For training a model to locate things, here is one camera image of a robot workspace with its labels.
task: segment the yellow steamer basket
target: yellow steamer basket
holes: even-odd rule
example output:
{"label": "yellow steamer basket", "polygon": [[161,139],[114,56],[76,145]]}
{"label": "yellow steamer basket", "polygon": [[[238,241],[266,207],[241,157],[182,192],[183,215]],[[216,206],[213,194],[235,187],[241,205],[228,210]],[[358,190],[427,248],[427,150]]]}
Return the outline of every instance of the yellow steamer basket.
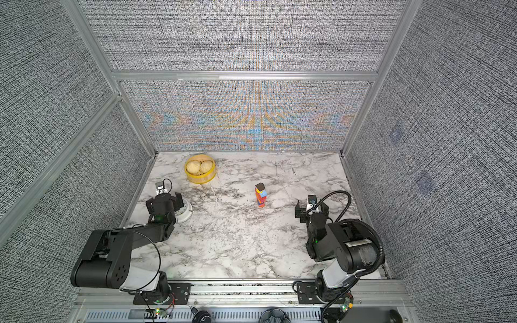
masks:
{"label": "yellow steamer basket", "polygon": [[[206,174],[192,175],[187,171],[187,164],[189,163],[189,161],[192,161],[192,160],[199,160],[200,162],[210,160],[210,161],[212,161],[212,168],[210,168],[210,170]],[[190,157],[189,160],[187,160],[183,169],[185,170],[185,174],[187,174],[187,178],[192,183],[204,184],[204,183],[210,182],[216,175],[216,161],[208,155],[203,155],[203,154],[195,155],[195,156]]]}

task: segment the stacked blocks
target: stacked blocks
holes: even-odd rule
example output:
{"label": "stacked blocks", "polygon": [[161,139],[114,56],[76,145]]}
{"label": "stacked blocks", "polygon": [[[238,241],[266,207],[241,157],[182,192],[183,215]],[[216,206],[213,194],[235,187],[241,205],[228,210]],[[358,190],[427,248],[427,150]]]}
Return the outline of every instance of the stacked blocks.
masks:
{"label": "stacked blocks", "polygon": [[258,201],[258,207],[264,207],[264,205],[266,205],[267,192],[263,183],[255,185],[255,195]]}

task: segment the round black object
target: round black object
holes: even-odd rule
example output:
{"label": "round black object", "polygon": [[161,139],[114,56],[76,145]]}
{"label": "round black object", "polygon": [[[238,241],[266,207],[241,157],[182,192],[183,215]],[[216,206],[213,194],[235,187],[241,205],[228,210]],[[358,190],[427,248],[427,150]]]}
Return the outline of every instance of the round black object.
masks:
{"label": "round black object", "polygon": [[338,264],[346,273],[353,273],[354,270],[354,262],[352,260],[352,256],[350,255],[350,251],[343,250],[340,247],[336,248],[336,259],[338,260]]}
{"label": "round black object", "polygon": [[192,319],[192,323],[211,323],[212,316],[207,311],[198,311],[195,307],[190,310],[194,317]]}

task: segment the cable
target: cable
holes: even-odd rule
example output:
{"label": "cable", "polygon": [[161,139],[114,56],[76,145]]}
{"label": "cable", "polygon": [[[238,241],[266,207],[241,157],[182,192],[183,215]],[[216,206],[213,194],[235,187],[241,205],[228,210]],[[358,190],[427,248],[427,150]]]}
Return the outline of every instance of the cable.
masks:
{"label": "cable", "polygon": [[153,320],[153,322],[154,322],[154,321],[155,321],[155,318],[154,318],[153,311],[152,311],[152,310],[151,310],[151,308],[149,307],[149,303],[147,303],[147,301],[145,300],[145,298],[144,298],[144,297],[142,297],[142,298],[143,298],[143,300],[144,300],[145,304],[147,305],[147,308],[149,309],[149,312],[150,312],[150,314],[151,314],[151,320]]}
{"label": "cable", "polygon": [[296,294],[298,294],[298,283],[303,283],[303,281],[294,281],[293,285],[291,286]]}
{"label": "cable", "polygon": [[379,234],[377,234],[377,232],[375,232],[375,230],[371,226],[369,226],[368,224],[366,224],[365,222],[363,222],[361,220],[344,219],[344,220],[339,221],[339,224],[341,225],[341,227],[343,227],[343,225],[346,223],[359,224],[360,226],[364,227],[366,230],[368,230],[372,234],[373,243],[377,246],[377,248],[379,250],[379,252],[377,253],[377,258],[375,259],[375,262],[369,269],[367,269],[365,271],[360,271],[360,272],[354,274],[354,276],[356,278],[359,278],[361,276],[371,274],[372,272],[377,270],[377,268],[379,268],[379,266],[382,265],[384,262],[384,246],[381,241],[381,237],[379,236]]}
{"label": "cable", "polygon": [[342,321],[342,320],[345,318],[345,316],[347,316],[347,315],[348,315],[348,313],[349,313],[349,312],[350,312],[350,310],[352,309],[350,306],[352,306],[352,305],[354,304],[354,295],[352,295],[352,293],[350,293],[350,292],[348,292],[348,293],[346,293],[346,294],[347,294],[347,295],[348,295],[348,297],[350,298],[350,302],[348,303],[347,308],[345,308],[345,312],[344,312],[343,317],[342,317],[342,318],[340,318],[340,320],[339,320],[339,321]]}
{"label": "cable", "polygon": [[168,180],[168,181],[169,181],[169,183],[171,183],[171,189],[167,192],[167,193],[170,193],[170,192],[172,191],[172,181],[171,181],[170,179],[168,179],[168,178],[166,178],[166,179],[164,179],[164,180],[162,181],[162,185],[163,185],[162,193],[165,193],[165,191],[164,191],[164,190],[165,190],[165,181],[166,181],[166,180]]}
{"label": "cable", "polygon": [[167,307],[167,309],[165,310],[165,312],[166,312],[166,313],[167,313],[167,311],[171,308],[171,305],[172,305],[171,313],[172,313],[172,311],[174,310],[174,305],[175,305],[175,301],[174,301],[174,300],[176,299],[176,296],[174,295],[174,293],[171,293],[171,295],[172,295],[172,303],[171,303],[171,304],[169,305],[169,307]]}
{"label": "cable", "polygon": [[151,239],[149,239],[149,237],[147,237],[146,235],[144,235],[143,233],[140,233],[140,232],[138,232],[138,231],[133,231],[133,233],[138,233],[139,235],[141,235],[141,236],[143,236],[143,237],[147,238],[147,240],[149,240],[149,241],[153,244],[153,246],[155,246],[156,252],[158,253],[158,270],[156,271],[156,274],[155,274],[155,276],[153,277],[153,279],[151,279],[151,281],[150,281],[150,282],[148,282],[147,284],[145,284],[144,286],[142,286],[142,287],[140,287],[140,288],[137,288],[137,289],[133,289],[133,290],[126,290],[126,291],[137,291],[137,290],[140,290],[140,289],[142,289],[142,288],[145,288],[147,285],[149,285],[150,283],[152,283],[152,282],[155,280],[156,276],[158,276],[158,274],[160,273],[160,268],[161,268],[161,256],[160,256],[160,251],[158,250],[158,247],[156,246],[156,244],[155,244]]}
{"label": "cable", "polygon": [[348,293],[348,292],[350,291],[350,289],[351,289],[352,287],[354,287],[354,285],[355,285],[358,281],[359,281],[359,278],[355,278],[355,279],[354,279],[354,281],[350,284],[350,286],[349,286],[349,287],[347,287],[347,288],[345,289],[345,291],[344,291],[344,292],[342,292],[341,294],[339,294],[336,298],[334,298],[333,300],[331,300],[330,302],[328,302],[328,303],[325,305],[325,307],[324,307],[324,308],[323,308],[323,310],[322,310],[321,317],[320,317],[320,321],[321,321],[321,323],[325,323],[325,322],[323,321],[323,315],[324,315],[324,314],[325,314],[325,312],[328,310],[328,308],[329,308],[329,307],[331,307],[331,306],[332,306],[332,304],[334,304],[334,303],[335,303],[335,302],[336,302],[340,297],[343,297],[343,295],[345,295],[346,293]]}
{"label": "cable", "polygon": [[313,206],[312,209],[309,209],[308,211],[316,210],[318,208],[318,206],[320,206],[320,204],[324,200],[326,200],[329,196],[332,196],[334,194],[339,194],[339,193],[345,194],[348,197],[348,201],[346,202],[346,206],[345,206],[344,210],[339,214],[338,218],[335,221],[333,221],[333,222],[339,222],[339,220],[341,220],[341,218],[343,217],[345,212],[348,210],[350,204],[352,203],[352,196],[347,191],[339,190],[339,191],[333,191],[333,192],[328,193],[327,195],[323,196],[323,198],[320,199],[320,201],[318,203],[316,203],[316,205]]}

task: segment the ventilation grille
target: ventilation grille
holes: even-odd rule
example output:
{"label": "ventilation grille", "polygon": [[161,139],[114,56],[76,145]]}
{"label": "ventilation grille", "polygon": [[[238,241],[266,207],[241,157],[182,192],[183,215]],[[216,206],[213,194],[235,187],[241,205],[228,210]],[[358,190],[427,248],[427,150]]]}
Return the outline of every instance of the ventilation grille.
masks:
{"label": "ventilation grille", "polygon": [[[217,322],[258,322],[262,309],[208,309],[212,314],[214,321]],[[151,315],[148,312],[142,313],[140,309],[123,309],[123,310],[89,310],[86,315],[86,322],[141,322],[142,314],[145,315],[145,321],[152,322]],[[287,317],[292,323],[314,322],[320,320],[320,309],[317,307],[297,307],[295,309],[283,309]],[[155,318],[155,322],[190,322],[193,314],[190,309],[175,309],[171,315]]]}

